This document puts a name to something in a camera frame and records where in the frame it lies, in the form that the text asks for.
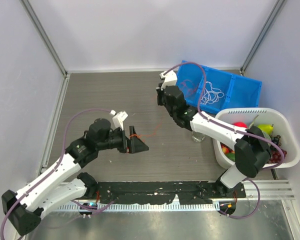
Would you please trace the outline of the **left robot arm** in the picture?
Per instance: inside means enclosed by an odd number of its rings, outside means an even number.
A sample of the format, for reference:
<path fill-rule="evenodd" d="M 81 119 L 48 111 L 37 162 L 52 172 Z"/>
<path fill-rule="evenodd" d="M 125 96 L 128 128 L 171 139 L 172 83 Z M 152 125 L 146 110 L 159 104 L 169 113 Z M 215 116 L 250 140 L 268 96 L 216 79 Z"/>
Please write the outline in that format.
<path fill-rule="evenodd" d="M 7 190 L 2 194 L 3 221 L 10 222 L 24 236 L 54 208 L 76 198 L 92 199 L 98 191 L 98 182 L 81 169 L 95 160 L 100 151 L 117 149 L 123 154 L 135 154 L 149 150 L 138 138 L 134 126 L 129 131 L 126 136 L 120 126 L 112 129 L 109 120 L 96 119 L 44 173 L 18 191 Z"/>

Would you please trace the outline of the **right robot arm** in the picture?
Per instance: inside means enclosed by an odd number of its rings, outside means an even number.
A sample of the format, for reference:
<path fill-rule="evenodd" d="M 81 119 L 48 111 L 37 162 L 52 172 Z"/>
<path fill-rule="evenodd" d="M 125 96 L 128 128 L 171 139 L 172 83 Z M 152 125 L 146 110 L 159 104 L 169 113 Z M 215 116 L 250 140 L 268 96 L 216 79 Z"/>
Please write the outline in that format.
<path fill-rule="evenodd" d="M 176 85 L 160 83 L 156 92 L 157 104 L 165 107 L 179 127 L 209 136 L 234 150 L 234 165 L 215 182 L 215 190 L 220 197 L 228 197 L 240 182 L 256 177 L 271 158 L 271 141 L 258 127 L 238 127 L 188 105 Z"/>

